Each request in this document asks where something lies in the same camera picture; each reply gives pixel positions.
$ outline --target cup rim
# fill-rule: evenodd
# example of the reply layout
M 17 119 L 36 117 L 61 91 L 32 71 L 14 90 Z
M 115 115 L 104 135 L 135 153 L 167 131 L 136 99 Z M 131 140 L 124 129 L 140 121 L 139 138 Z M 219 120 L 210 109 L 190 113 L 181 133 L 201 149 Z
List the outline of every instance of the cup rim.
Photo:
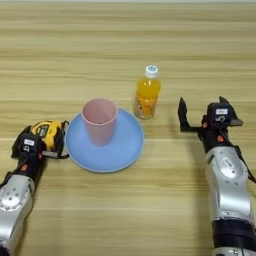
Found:
M 89 121 L 88 119 L 86 119 L 86 118 L 84 117 L 84 115 L 83 115 L 83 109 L 84 109 L 85 105 L 87 105 L 89 102 L 91 102 L 91 101 L 93 101 L 93 100 L 106 100 L 106 101 L 110 102 L 111 104 L 113 104 L 114 107 L 115 107 L 115 110 L 116 110 L 115 116 L 114 116 L 110 121 L 108 121 L 108 122 L 106 122 L 106 123 L 103 123 L 103 124 L 96 124 L 96 123 L 93 123 L 93 122 Z M 89 123 L 90 125 L 94 125 L 94 126 L 103 126 L 103 125 L 110 124 L 110 123 L 112 123 L 115 119 L 117 119 L 118 107 L 117 107 L 117 105 L 116 105 L 115 102 L 113 102 L 113 101 L 111 101 L 111 100 L 108 100 L 108 99 L 106 99 L 106 98 L 94 98 L 94 99 L 91 99 L 91 100 L 85 102 L 85 104 L 82 106 L 82 109 L 81 109 L 80 114 L 81 114 L 82 118 L 84 119 L 84 121 L 87 122 L 87 123 Z

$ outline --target cable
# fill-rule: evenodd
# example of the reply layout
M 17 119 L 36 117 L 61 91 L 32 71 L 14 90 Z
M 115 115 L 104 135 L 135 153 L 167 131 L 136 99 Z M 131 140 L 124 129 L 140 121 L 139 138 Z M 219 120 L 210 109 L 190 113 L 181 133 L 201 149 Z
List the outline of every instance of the cable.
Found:
M 221 134 L 221 136 L 229 143 L 230 146 L 234 147 L 235 149 L 237 148 L 228 138 L 228 136 L 221 130 L 219 129 L 219 132 Z M 254 182 L 256 184 L 256 178 L 255 176 L 252 174 L 252 172 L 250 171 L 248 165 L 246 164 L 243 156 L 242 156 L 242 153 L 240 150 L 236 150 L 237 151 L 237 154 L 239 156 L 239 158 L 243 161 L 243 163 L 245 164 L 247 170 L 248 170 L 248 179 L 252 182 Z

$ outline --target orange liquid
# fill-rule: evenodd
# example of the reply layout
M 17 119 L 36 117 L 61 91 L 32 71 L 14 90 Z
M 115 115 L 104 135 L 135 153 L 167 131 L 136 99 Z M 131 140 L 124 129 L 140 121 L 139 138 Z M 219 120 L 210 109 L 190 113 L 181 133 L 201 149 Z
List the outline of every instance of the orange liquid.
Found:
M 149 119 L 154 116 L 157 98 L 161 89 L 158 78 L 143 77 L 137 82 L 137 93 L 134 114 L 141 119 Z

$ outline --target yellow object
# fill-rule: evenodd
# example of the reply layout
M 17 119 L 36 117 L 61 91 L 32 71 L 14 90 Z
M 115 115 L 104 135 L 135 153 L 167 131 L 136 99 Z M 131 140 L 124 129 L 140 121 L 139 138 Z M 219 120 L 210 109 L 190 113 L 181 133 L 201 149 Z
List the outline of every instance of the yellow object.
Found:
M 158 78 L 158 68 L 147 66 L 145 76 L 137 82 L 137 92 L 134 104 L 134 115 L 141 119 L 154 116 L 157 98 L 161 89 Z
M 46 150 L 54 151 L 55 138 L 62 129 L 62 122 L 60 121 L 42 121 L 31 127 L 32 134 L 38 134 L 42 137 L 46 145 Z

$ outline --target pink cup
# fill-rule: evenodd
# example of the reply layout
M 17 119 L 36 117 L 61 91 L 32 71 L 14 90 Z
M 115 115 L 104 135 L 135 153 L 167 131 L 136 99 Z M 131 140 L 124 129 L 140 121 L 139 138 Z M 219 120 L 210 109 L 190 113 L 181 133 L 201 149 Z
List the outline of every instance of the pink cup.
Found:
M 81 115 L 94 144 L 104 146 L 111 140 L 117 114 L 117 106 L 107 99 L 93 99 L 83 106 Z

